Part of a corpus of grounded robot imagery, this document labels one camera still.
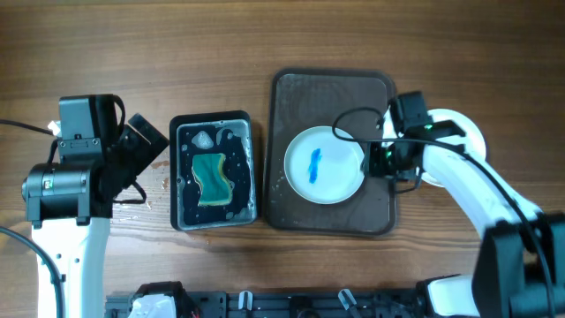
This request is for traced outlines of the white plate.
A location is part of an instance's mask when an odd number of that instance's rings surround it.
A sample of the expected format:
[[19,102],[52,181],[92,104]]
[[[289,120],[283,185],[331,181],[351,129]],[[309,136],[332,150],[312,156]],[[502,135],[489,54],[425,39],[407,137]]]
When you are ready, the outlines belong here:
[[[465,136],[454,135],[440,138],[440,142],[450,145],[464,145],[464,150],[476,159],[486,160],[486,141],[474,122],[464,114],[448,109],[429,110],[428,114],[434,123],[442,121],[453,121],[464,132]],[[451,185],[455,177],[468,175],[468,164],[456,153],[445,148],[436,146],[425,146],[423,154],[423,177],[422,179],[433,186],[443,187],[444,181]]]
[[361,171],[363,148],[347,132],[315,126],[299,133],[289,144],[283,170],[300,197],[317,204],[349,199],[365,179]]

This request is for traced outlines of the white plate top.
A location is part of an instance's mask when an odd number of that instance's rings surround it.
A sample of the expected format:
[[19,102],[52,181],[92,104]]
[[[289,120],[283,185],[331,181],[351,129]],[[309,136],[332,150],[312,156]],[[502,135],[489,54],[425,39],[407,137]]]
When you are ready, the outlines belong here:
[[363,148],[347,132],[315,126],[299,133],[289,144],[283,170],[300,197],[317,204],[349,199],[365,179],[361,171]]

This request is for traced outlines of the green yellow sponge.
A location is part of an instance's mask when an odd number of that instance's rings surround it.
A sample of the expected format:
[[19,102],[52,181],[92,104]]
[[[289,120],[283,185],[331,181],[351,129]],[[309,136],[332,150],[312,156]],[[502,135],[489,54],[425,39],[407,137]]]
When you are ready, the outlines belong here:
[[233,189],[223,172],[225,159],[222,153],[193,157],[192,174],[200,188],[199,206],[225,206],[231,203]]

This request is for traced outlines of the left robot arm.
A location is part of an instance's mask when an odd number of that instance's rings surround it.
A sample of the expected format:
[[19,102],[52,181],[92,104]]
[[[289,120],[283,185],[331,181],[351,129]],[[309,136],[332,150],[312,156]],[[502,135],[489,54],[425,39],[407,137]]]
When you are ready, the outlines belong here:
[[22,185],[38,249],[38,315],[101,317],[103,271],[117,196],[169,145],[116,95],[66,96],[55,136],[59,160],[35,165]]

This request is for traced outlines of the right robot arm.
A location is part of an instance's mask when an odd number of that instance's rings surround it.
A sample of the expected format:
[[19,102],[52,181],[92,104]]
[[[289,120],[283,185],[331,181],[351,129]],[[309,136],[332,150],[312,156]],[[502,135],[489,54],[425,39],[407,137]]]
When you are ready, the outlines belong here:
[[393,180],[435,178],[481,237],[470,276],[420,285],[434,317],[555,317],[564,312],[564,215],[546,214],[516,192],[466,145],[454,119],[436,121],[420,92],[392,98],[378,115],[365,174]]

